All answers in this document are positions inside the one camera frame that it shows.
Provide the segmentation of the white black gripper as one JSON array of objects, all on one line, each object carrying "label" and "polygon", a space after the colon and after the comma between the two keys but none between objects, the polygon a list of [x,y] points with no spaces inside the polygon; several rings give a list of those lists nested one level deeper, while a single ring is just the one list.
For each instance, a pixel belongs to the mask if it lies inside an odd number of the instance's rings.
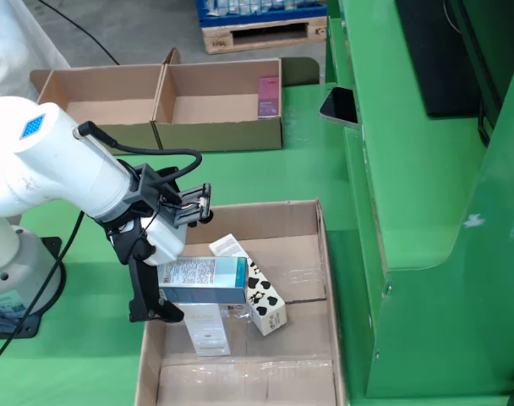
[{"label": "white black gripper", "polygon": [[113,221],[98,217],[118,260],[129,266],[134,297],[129,301],[130,322],[177,323],[184,313],[160,295],[157,266],[175,261],[182,253],[186,226],[173,227],[157,211],[150,217],[130,212]]}]

